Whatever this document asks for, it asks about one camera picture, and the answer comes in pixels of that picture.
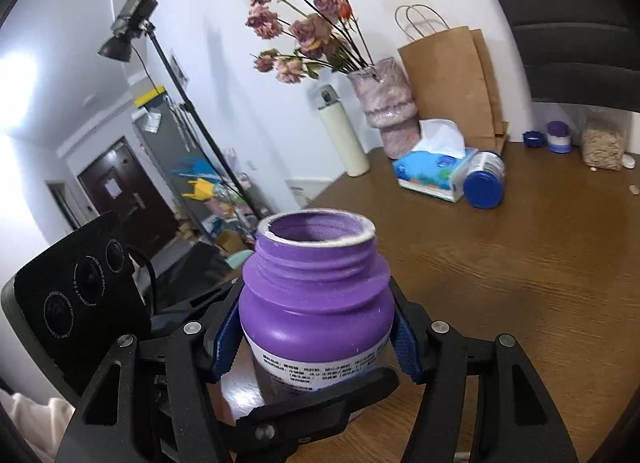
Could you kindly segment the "purple plastic bottle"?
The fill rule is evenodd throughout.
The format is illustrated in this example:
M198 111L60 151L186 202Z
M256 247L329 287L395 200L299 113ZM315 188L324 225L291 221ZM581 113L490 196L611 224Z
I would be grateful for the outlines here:
M390 267L371 220L307 208L270 216L242 267L241 327L269 401L376 368L390 340Z

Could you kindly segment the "cluttered storage rack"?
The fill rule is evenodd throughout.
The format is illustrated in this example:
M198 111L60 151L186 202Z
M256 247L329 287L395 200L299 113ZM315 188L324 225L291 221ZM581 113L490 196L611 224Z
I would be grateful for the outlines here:
M254 249L257 217L238 188L202 154L179 156L169 168L186 208L211 240L235 232Z

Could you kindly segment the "grey refrigerator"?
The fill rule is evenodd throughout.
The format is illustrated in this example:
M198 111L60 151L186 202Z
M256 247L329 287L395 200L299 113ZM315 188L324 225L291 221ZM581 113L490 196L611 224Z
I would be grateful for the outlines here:
M134 100L132 125L146 154L174 194L177 205L195 227L213 242L221 221L202 201L197 200L198 179L211 183L220 178L193 132L179 105L163 86L156 86Z

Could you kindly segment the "dark brown door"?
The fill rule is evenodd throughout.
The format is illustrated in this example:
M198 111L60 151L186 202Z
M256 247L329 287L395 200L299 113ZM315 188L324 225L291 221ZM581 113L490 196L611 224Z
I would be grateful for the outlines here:
M129 245L154 257L175 237L178 222L148 174L120 138L78 176L100 214L116 212Z

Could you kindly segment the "blue lidded can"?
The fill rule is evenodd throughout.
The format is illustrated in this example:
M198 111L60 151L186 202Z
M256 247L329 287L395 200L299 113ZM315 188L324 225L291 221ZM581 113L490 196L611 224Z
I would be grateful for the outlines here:
M465 200L473 207L492 209L503 200L506 165L492 151L478 151L470 160L463 183Z

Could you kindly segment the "blue tissue pack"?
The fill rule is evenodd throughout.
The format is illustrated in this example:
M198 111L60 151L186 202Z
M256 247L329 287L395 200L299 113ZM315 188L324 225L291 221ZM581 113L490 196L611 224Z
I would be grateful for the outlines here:
M420 131L419 142L392 163L399 186L457 203L477 149L465 145L462 132L450 119L422 119Z

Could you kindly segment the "white small lid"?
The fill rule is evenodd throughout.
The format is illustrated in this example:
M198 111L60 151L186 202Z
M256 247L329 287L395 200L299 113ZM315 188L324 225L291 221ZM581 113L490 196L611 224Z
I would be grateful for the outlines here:
M622 165L627 169L634 169L636 167L636 160L630 154L624 154L622 157Z

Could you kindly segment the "blue small lid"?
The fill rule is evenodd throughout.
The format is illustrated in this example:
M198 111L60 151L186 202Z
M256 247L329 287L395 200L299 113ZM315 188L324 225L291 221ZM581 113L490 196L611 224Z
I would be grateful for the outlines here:
M538 130L525 131L522 138L527 148L537 149L546 145L546 135Z

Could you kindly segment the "purple white small jar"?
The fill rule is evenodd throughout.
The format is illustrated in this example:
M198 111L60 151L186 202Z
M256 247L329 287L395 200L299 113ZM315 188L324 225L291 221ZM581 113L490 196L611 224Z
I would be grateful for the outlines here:
M572 133L567 123L552 120L546 127L548 149L556 154L567 154L573 149Z

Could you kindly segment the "clear jar with oats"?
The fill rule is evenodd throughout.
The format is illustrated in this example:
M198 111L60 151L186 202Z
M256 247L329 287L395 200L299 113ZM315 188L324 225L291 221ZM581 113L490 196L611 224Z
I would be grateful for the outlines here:
M629 124L625 116L588 108L582 125L582 160L593 168L621 170Z

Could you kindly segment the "cream thermos bottle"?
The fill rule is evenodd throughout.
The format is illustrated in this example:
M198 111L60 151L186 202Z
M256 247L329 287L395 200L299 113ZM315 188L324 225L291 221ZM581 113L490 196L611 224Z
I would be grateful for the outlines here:
M367 154L358 139L344 105L331 85L320 87L322 105L318 112L326 132L349 177L359 177L370 170Z

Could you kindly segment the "pink textured vase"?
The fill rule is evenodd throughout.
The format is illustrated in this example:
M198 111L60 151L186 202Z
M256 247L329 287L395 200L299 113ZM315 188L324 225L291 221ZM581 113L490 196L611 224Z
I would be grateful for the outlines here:
M386 155L398 160L420 141L418 108L407 77L394 58L347 75L367 124L377 129Z

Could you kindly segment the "brown paper bag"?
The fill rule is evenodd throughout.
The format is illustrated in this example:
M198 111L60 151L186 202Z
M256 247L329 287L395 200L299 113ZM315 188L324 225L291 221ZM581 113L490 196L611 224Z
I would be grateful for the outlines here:
M482 31L451 27L426 4L402 4L394 20L409 38L398 53L420 119L450 119L466 145L500 154L508 123Z

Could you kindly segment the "dried pink rose bouquet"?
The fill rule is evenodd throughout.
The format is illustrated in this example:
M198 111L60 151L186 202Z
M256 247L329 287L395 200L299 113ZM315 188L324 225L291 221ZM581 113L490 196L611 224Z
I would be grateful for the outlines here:
M290 51L262 50L253 67L283 84L317 79L319 72L349 75L373 65L354 9L348 0L248 0L245 26L263 41L288 37Z

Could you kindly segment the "black paper bag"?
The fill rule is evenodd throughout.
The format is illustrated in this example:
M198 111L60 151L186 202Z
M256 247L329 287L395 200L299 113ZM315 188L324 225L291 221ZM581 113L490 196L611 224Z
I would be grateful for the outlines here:
M639 108L639 0L498 0L536 102Z

